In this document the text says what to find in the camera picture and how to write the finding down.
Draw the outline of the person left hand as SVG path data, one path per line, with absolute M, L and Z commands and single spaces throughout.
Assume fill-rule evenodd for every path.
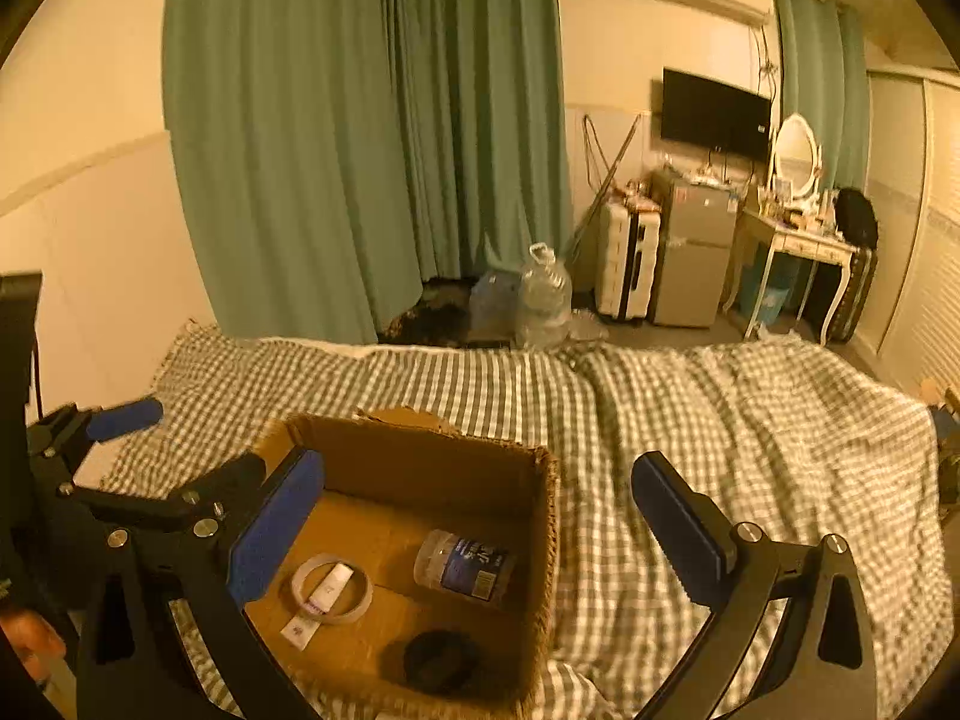
M 0 622 L 21 665 L 36 683 L 44 683 L 50 676 L 49 663 L 67 653 L 64 639 L 36 611 L 26 608 L 3 606 Z

